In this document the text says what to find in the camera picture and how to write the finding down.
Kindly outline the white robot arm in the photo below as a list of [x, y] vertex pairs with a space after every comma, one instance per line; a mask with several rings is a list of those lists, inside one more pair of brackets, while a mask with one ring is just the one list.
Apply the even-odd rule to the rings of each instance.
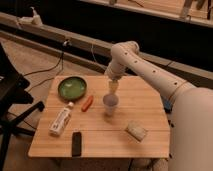
[[213, 90], [140, 58], [135, 41], [116, 43], [110, 53], [105, 73], [111, 80], [128, 67], [172, 105], [168, 171], [213, 171]]

